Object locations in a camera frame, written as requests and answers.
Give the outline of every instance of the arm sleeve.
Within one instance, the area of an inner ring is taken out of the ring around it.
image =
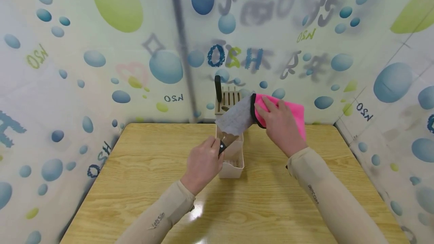
[[[388,243],[362,205],[314,150],[308,147],[291,156],[287,167],[338,243]]]
[[[193,208],[194,195],[180,181],[173,183],[116,241],[116,244],[159,244]]]

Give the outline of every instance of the hand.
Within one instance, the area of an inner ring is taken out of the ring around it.
[[[199,194],[222,170],[225,153],[221,153],[219,157],[219,149],[220,139],[209,136],[190,151],[187,170],[181,178],[181,183],[194,196]]]
[[[285,102],[279,100],[277,106],[275,106],[267,97],[263,96],[262,99],[269,112],[266,112],[257,104],[255,104],[255,108],[265,120],[266,133],[272,142],[288,157],[305,149],[307,144],[301,138],[291,109],[285,105]]]

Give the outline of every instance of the green circle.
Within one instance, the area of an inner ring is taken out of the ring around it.
[[[121,32],[135,32],[142,26],[140,0],[94,0],[103,19]]]

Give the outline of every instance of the wooden table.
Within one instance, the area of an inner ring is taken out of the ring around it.
[[[326,161],[390,243],[408,243],[394,217],[333,126],[306,126]],[[113,243],[185,171],[192,147],[214,124],[129,124],[93,184],[62,244]],[[254,125],[245,132],[240,179],[215,178],[195,209],[163,243],[336,243],[314,204],[285,169],[287,158]]]

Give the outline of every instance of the pink towel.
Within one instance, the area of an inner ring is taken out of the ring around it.
[[[277,102],[279,99],[274,98],[269,95],[260,95],[257,93],[254,93],[252,95],[251,99],[251,115],[253,120],[258,124],[259,127],[266,128],[265,120],[259,115],[259,113],[256,111],[254,104],[259,104],[260,107],[262,107],[265,111],[269,112],[267,106],[265,105],[264,101],[262,100],[262,96],[266,96],[273,104],[277,105]],[[303,140],[306,140],[306,130],[304,128],[304,107],[300,104],[295,104],[292,102],[285,102],[285,105],[289,107],[289,109],[292,112],[292,115],[294,115],[294,119],[296,121],[299,133]]]

